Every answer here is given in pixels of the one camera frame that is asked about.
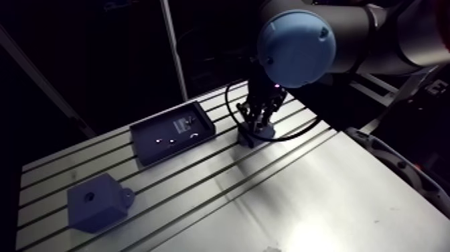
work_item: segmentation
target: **cable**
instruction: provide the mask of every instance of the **cable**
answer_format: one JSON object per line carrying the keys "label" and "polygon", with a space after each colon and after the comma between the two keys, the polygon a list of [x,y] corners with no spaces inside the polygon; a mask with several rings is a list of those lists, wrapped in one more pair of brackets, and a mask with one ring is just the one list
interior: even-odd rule
{"label": "cable", "polygon": [[230,84],[226,85],[226,88],[225,88],[225,105],[226,105],[226,109],[228,109],[228,113],[230,114],[230,116],[233,119],[233,121],[238,125],[239,131],[241,131],[241,132],[243,132],[243,133],[245,133],[245,134],[247,134],[247,135],[257,139],[257,140],[265,141],[265,142],[288,141],[288,140],[294,139],[296,137],[299,137],[299,136],[305,134],[306,132],[312,130],[317,124],[319,124],[322,121],[322,119],[317,117],[316,120],[314,120],[314,122],[312,122],[312,124],[308,125],[308,127],[300,130],[299,132],[297,132],[295,134],[287,136],[287,137],[279,137],[279,138],[260,137],[260,136],[258,136],[256,134],[254,134],[253,132],[249,131],[248,129],[246,129],[244,126],[242,126],[239,123],[238,119],[236,119],[236,117],[234,116],[234,113],[231,111],[230,103],[228,102],[228,91],[230,90],[230,87],[233,86],[234,84],[230,83]]}

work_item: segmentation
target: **metal frame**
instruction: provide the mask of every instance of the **metal frame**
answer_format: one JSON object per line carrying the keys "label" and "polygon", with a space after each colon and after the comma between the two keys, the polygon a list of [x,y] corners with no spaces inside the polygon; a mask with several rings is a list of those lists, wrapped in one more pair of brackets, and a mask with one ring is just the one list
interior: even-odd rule
{"label": "metal frame", "polygon": [[5,28],[0,25],[0,45],[17,62],[22,70],[36,83],[36,85],[47,95],[47,97],[67,116],[74,119],[76,126],[89,138],[95,137],[96,133],[86,124],[81,116],[64,100],[62,95],[50,84],[43,74],[36,68],[31,60],[22,52],[14,42]]}
{"label": "metal frame", "polygon": [[172,16],[170,13],[170,6],[168,0],[160,0],[161,9],[163,11],[165,28],[167,30],[167,36],[169,37],[170,49],[172,51],[173,62],[175,64],[175,69],[177,71],[179,89],[181,91],[181,96],[183,101],[189,100],[188,92],[186,90],[186,84],[184,81],[183,67],[181,66],[181,60],[179,59],[177,53],[177,38],[175,36],[175,30],[172,24]]}
{"label": "metal frame", "polygon": [[395,104],[397,104],[399,101],[403,101],[403,100],[408,99],[409,97],[415,95],[415,93],[424,84],[428,83],[429,80],[434,78],[444,67],[445,67],[445,65],[435,66],[435,67],[429,68],[427,71],[420,72],[417,74],[411,74],[411,76],[402,85],[402,87],[400,89],[394,88],[393,86],[390,86],[388,83],[386,83],[370,74],[361,74],[362,77],[366,78],[367,80],[372,81],[374,84],[377,84],[378,86],[389,91],[389,93],[383,97],[383,96],[375,93],[374,91],[370,90],[369,88],[366,88],[365,86],[363,86],[361,84],[354,82],[350,85],[350,86],[354,87],[356,90],[364,93],[365,95],[369,96],[370,98],[374,99],[375,101],[378,101],[379,103],[386,106],[386,109],[381,113],[381,115],[378,116],[377,118],[373,119],[371,122],[369,122],[363,128],[361,128],[361,131],[369,134],[373,130],[375,130],[379,126],[381,120],[389,113],[389,111]]}

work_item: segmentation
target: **metal pole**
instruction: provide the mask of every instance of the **metal pole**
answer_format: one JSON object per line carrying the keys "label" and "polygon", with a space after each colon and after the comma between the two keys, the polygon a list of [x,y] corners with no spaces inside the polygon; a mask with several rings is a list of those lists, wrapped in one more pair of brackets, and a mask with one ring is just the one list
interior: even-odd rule
{"label": "metal pole", "polygon": [[167,36],[169,37],[170,49],[172,51],[173,61],[175,62],[175,69],[177,71],[179,89],[181,90],[181,96],[183,97],[183,101],[187,101],[189,97],[187,96],[188,92],[186,90],[186,84],[184,82],[181,60],[179,60],[179,56],[177,53],[177,38],[175,36],[175,30],[173,29],[169,2],[167,0],[160,0],[160,2],[164,15],[165,28],[167,29]]}
{"label": "metal pole", "polygon": [[64,100],[62,95],[50,84],[42,73],[34,66],[33,62],[22,52],[5,28],[0,25],[0,45],[19,64],[23,71],[36,83],[47,97],[70,119],[76,122],[76,126],[89,138],[96,133],[83,121],[76,111]]}

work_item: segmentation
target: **black tray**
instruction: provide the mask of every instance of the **black tray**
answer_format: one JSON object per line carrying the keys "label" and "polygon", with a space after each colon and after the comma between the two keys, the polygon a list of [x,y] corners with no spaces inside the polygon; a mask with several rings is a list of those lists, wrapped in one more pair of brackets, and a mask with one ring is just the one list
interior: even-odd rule
{"label": "black tray", "polygon": [[132,125],[130,130],[143,166],[170,158],[216,135],[216,127],[198,102]]}

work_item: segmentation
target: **metal work surface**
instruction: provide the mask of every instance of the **metal work surface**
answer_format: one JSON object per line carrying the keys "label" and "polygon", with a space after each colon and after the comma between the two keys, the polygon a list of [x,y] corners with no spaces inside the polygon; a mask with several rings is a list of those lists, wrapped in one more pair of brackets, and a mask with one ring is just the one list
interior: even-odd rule
{"label": "metal work surface", "polygon": [[[450,251],[450,222],[326,123],[291,141],[239,146],[223,92],[197,98],[216,138],[155,166],[138,163],[129,125],[24,166],[16,249],[285,251],[304,241],[326,251]],[[245,83],[230,91],[232,108],[246,93]],[[275,137],[314,118],[288,95]],[[69,229],[66,190],[105,172],[135,191],[128,217],[97,234]]]}

